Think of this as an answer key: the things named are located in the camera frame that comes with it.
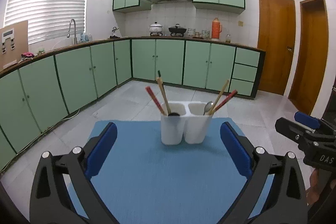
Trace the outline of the right hand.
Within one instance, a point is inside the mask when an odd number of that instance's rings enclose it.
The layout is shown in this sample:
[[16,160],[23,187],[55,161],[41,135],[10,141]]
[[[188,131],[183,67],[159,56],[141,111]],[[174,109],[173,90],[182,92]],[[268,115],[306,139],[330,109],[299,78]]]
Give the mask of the right hand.
[[310,187],[306,190],[307,205],[311,206],[319,200],[322,191],[328,186],[331,190],[335,188],[335,179],[329,182],[332,173],[323,169],[314,169],[309,177]]

